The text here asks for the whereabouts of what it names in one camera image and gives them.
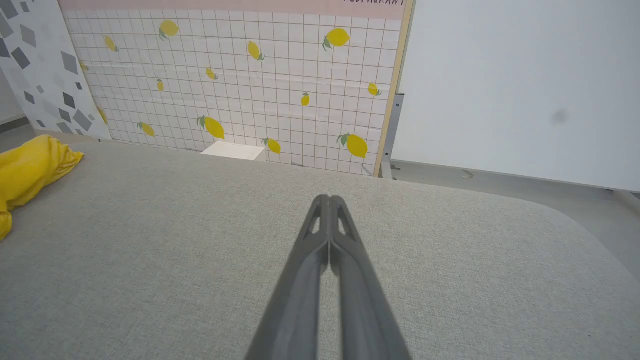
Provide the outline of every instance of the wooden frame edge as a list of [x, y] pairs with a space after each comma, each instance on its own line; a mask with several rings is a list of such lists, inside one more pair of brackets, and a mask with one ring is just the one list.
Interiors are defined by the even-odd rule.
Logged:
[[394, 73], [391, 77], [391, 86], [389, 87], [389, 98], [387, 99], [387, 110], [385, 111], [385, 122], [382, 125], [382, 135], [380, 136], [380, 144], [378, 146], [378, 157], [376, 158], [376, 167], [373, 170], [373, 176], [378, 177], [380, 173], [380, 164], [382, 163], [382, 154], [385, 150], [385, 141], [387, 140], [387, 131], [389, 129], [389, 119], [391, 118], [391, 109], [394, 105], [394, 97], [396, 96], [400, 72], [404, 63], [404, 52], [406, 51], [406, 41], [408, 39], [409, 29], [411, 27], [411, 17], [413, 12], [414, 0], [407, 0], [404, 8], [404, 16], [400, 28], [400, 39], [396, 52], [396, 62], [394, 63]]

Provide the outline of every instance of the gray fabric surface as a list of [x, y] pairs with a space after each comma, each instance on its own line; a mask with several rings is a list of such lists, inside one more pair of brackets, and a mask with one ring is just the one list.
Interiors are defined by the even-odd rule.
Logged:
[[[241, 359], [318, 193], [353, 214], [414, 359], [640, 357], [640, 284], [521, 200], [109, 143], [14, 211], [1, 359]], [[319, 349], [338, 359], [337, 281]]]

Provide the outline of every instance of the white panel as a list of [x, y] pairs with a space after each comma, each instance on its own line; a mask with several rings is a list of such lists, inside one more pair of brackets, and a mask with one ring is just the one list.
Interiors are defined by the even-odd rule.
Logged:
[[0, 65], [33, 127], [110, 140], [58, 2], [5, 0], [1, 7]]
[[393, 158], [640, 191], [640, 1], [417, 1]]

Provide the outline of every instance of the floor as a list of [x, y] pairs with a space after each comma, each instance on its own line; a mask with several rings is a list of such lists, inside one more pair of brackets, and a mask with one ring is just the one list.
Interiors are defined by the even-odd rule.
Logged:
[[614, 192], [587, 186], [392, 161], [398, 181], [492, 193], [537, 202], [582, 225], [640, 281], [640, 215]]
[[25, 142], [33, 139], [36, 133], [31, 125], [16, 127], [9, 131], [0, 133], [0, 152], [5, 152], [16, 148]]

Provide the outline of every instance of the white wall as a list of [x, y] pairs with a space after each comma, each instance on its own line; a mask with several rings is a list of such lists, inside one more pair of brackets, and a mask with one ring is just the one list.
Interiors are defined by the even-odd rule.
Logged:
[[0, 125], [24, 116], [18, 100], [16, 100], [9, 82], [0, 70]]
[[393, 158], [640, 191], [640, 1], [417, 1]]

